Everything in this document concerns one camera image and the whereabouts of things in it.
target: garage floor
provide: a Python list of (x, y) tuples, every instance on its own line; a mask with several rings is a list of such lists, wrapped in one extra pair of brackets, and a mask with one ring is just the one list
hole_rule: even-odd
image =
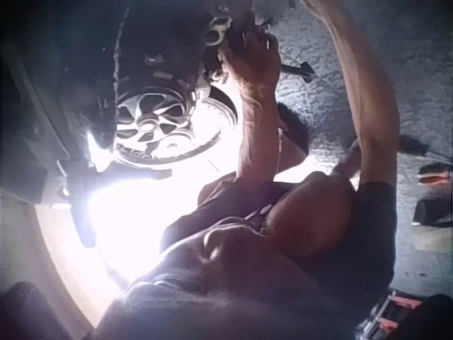
[[(311, 154), (325, 170), (333, 167), (354, 139), (340, 65), (323, 25), (295, 1), (259, 0), (256, 10), (272, 16), (283, 61), (307, 61), (318, 79), (283, 75), (277, 98), (311, 128)], [(401, 112), (402, 134), (430, 151), (452, 155), (452, 15), (448, 1), (345, 0), (366, 32), (393, 81)], [(419, 168), (429, 162), (402, 154), (398, 172), (398, 233), (393, 288), (416, 295), (453, 296), (452, 252), (415, 250), (411, 226), (415, 205), (423, 195)]]

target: man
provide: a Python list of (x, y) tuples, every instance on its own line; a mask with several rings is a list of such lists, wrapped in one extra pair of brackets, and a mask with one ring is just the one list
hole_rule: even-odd
[(222, 51), (243, 99), (236, 178), (166, 230), (161, 263), (113, 303), (92, 339), (352, 339), (385, 295), (396, 228), (394, 92), (339, 1), (303, 3), (325, 23), (343, 68), (362, 151), (358, 192), (349, 161), (290, 190), (273, 183), (280, 58), (276, 39), (250, 25), (245, 41)]

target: man's hand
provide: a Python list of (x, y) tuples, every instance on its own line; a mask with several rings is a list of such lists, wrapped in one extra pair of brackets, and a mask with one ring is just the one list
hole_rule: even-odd
[(226, 70), (236, 80), (242, 96), (275, 96), (281, 72), (277, 38), (254, 22), (247, 25), (244, 37), (234, 50), (229, 42), (223, 44), (220, 57)]
[(343, 8), (341, 0), (301, 0), (302, 4), (319, 20), (325, 19), (330, 12)]

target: man's right arm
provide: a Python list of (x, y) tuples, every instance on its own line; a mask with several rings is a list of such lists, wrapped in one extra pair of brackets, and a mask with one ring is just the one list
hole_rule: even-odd
[(302, 0), (330, 32), (362, 150), (360, 183), (396, 184), (399, 113), (394, 90), (372, 48), (339, 0)]

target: dark t-shirt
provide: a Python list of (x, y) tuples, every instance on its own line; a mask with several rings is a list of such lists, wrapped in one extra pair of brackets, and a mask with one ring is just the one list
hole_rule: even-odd
[[(261, 199), (251, 202), (241, 182), (221, 183), (205, 204), (166, 229), (161, 250), (226, 217), (246, 218), (259, 213), (292, 187), (288, 183), (263, 183), (260, 193), (255, 195)], [(340, 304), (352, 324), (366, 318), (386, 295), (394, 274), (395, 232), (395, 188), (387, 183), (366, 183), (355, 194), (350, 225), (336, 249), (299, 262), (324, 292)]]

